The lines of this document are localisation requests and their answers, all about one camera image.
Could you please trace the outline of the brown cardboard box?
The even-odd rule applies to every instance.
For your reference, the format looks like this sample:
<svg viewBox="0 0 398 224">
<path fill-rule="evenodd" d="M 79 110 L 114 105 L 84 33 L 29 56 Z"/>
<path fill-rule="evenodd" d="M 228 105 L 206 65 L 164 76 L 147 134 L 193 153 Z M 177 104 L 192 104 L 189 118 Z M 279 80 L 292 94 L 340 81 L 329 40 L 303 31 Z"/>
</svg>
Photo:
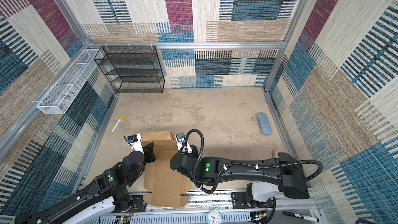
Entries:
<svg viewBox="0 0 398 224">
<path fill-rule="evenodd" d="M 154 144 L 155 162 L 145 167 L 144 188 L 149 191 L 144 201 L 152 206 L 182 208 L 187 205 L 188 197 L 183 194 L 192 187 L 191 180 L 172 170 L 170 161 L 177 154 L 177 143 L 171 131 L 147 132 L 142 135 L 141 143 Z"/>
</svg>

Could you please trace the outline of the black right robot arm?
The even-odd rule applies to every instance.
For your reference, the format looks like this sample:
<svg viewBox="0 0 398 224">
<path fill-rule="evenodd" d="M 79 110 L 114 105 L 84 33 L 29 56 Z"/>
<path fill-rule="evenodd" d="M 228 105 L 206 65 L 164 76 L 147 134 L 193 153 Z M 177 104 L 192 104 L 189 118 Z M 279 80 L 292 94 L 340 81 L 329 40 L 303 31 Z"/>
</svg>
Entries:
<svg viewBox="0 0 398 224">
<path fill-rule="evenodd" d="M 212 194 L 220 183 L 245 180 L 276 185 L 286 197 L 302 200 L 309 198 L 302 164 L 285 152 L 280 152 L 277 158 L 238 161 L 220 157 L 198 158 L 181 151 L 172 157 L 170 168 L 188 177 L 207 194 Z"/>
</svg>

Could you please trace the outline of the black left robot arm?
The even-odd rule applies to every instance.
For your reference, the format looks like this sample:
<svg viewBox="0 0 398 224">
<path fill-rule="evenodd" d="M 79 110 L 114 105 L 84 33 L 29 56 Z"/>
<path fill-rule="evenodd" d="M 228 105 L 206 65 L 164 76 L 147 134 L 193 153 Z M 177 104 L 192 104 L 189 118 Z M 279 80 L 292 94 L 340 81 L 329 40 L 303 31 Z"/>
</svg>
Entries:
<svg viewBox="0 0 398 224">
<path fill-rule="evenodd" d="M 143 151 L 133 151 L 121 162 L 97 176 L 89 185 L 74 195 L 35 214 L 23 213 L 15 224 L 82 224 L 104 214 L 125 213 L 132 208 L 128 187 L 145 171 L 148 163 L 155 162 L 154 143 Z"/>
</svg>

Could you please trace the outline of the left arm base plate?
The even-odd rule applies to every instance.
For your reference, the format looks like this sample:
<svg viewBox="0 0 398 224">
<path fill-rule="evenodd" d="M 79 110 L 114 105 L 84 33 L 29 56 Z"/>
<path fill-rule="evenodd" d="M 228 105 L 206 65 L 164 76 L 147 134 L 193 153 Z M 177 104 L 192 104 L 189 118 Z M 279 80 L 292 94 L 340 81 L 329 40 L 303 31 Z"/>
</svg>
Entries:
<svg viewBox="0 0 398 224">
<path fill-rule="evenodd" d="M 129 213 L 144 213 L 147 208 L 147 203 L 144 201 L 144 195 L 130 195 L 131 208 Z"/>
</svg>

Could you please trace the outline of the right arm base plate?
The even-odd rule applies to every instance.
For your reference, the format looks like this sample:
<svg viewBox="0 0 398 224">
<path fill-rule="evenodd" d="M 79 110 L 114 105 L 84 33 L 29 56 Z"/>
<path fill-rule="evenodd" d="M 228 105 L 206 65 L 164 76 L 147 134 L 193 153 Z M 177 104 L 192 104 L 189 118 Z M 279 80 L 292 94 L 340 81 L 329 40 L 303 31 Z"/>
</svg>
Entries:
<svg viewBox="0 0 398 224">
<path fill-rule="evenodd" d="M 272 199 L 268 199 L 266 202 L 258 202 L 252 198 L 247 198 L 246 192 L 232 192 L 232 206 L 233 209 L 244 209 L 244 208 L 265 208 L 271 209 L 274 207 Z"/>
</svg>

